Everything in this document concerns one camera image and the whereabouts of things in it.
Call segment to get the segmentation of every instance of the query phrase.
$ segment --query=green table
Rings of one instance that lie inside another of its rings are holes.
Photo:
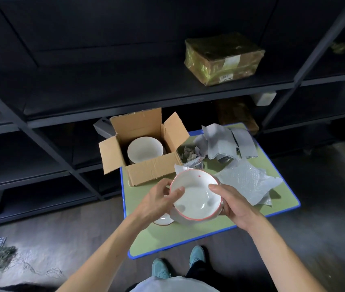
[[[245,128],[243,123],[228,125],[227,127]],[[202,133],[202,130],[189,132],[190,137],[183,145],[192,144],[195,137]],[[257,146],[257,152],[259,157],[248,159],[248,161],[257,168],[266,169],[267,175],[269,176],[282,177],[259,145]],[[204,160],[204,170],[211,174],[219,172],[224,166],[225,165],[219,164],[216,160]],[[130,187],[125,168],[121,168],[120,170],[124,216],[126,217],[133,212],[142,198],[148,193],[150,188],[160,181],[161,178],[149,181],[142,185]],[[165,177],[173,179],[174,176],[175,173]],[[299,200],[296,198],[286,182],[283,182],[271,190],[270,196],[272,206],[255,206],[265,216],[279,214],[301,206]],[[159,226],[151,223],[147,229],[141,231],[137,236],[128,252],[128,256],[131,259],[137,259],[161,250],[166,250],[188,243],[193,240],[198,240],[209,235],[227,231],[228,229],[235,227],[236,226],[226,216],[218,216],[211,221],[206,221],[191,226],[181,225],[176,222],[167,226]]]

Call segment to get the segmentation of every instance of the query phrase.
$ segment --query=open cardboard box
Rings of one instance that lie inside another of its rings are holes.
[[[135,186],[174,173],[174,165],[182,165],[176,150],[189,138],[189,133],[176,112],[164,123],[161,122],[161,108],[112,117],[110,121],[116,135],[99,143],[104,174],[125,167],[129,185]],[[126,166],[125,158],[129,144],[142,136],[158,139],[167,153]]]

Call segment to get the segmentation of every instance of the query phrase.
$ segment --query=left hand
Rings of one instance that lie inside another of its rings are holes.
[[[133,211],[132,215],[142,220],[143,229],[146,229],[151,222],[158,220],[163,214],[168,213],[173,204],[185,193],[183,186],[170,193],[170,189],[166,186],[171,182],[172,180],[168,178],[159,181]]]

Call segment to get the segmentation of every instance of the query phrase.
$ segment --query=black pants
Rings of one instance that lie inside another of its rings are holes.
[[[220,292],[230,291],[231,287],[233,287],[233,284],[228,278],[216,272],[209,263],[201,260],[191,266],[186,278],[202,281]],[[125,292],[131,291],[137,284],[131,285]]]

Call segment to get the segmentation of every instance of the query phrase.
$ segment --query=teal sneaker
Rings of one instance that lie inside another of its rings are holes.
[[[156,258],[152,263],[152,276],[160,279],[171,278],[167,265],[160,258]]]
[[[190,267],[199,260],[206,262],[205,251],[201,246],[195,246],[190,254]]]

